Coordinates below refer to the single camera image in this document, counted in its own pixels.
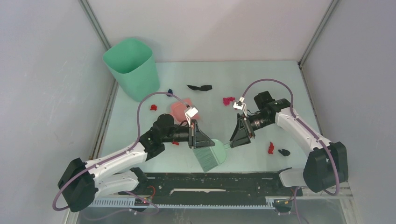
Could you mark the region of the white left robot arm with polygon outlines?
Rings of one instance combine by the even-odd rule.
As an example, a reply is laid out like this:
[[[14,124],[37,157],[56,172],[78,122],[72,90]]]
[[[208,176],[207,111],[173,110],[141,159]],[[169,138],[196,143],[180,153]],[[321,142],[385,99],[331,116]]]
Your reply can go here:
[[[96,198],[122,191],[143,194],[148,188],[144,173],[136,165],[158,156],[165,143],[186,142],[191,149],[210,149],[214,140],[203,133],[196,120],[190,126],[174,123],[169,114],[160,115],[137,141],[107,156],[89,161],[72,160],[57,186],[71,212],[88,207]]]

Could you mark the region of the mint green hand brush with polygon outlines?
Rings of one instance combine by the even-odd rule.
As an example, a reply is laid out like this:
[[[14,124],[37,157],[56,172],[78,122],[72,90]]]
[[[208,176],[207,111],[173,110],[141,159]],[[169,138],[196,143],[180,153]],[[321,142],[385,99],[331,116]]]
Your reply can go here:
[[[211,139],[213,146],[193,149],[193,153],[198,160],[204,173],[218,167],[226,161],[226,151],[230,149],[230,144],[224,144],[220,140]]]

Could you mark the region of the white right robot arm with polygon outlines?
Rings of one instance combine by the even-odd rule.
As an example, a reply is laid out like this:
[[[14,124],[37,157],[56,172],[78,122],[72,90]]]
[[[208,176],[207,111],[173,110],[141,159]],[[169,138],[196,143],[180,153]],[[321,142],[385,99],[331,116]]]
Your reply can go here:
[[[307,157],[304,168],[287,168],[278,172],[272,190],[284,195],[291,187],[308,187],[317,193],[346,182],[349,178],[347,149],[341,142],[331,142],[303,121],[286,99],[274,100],[268,91],[254,97],[258,111],[253,115],[237,115],[237,124],[230,138],[230,147],[251,143],[255,131],[276,124],[288,132]]]

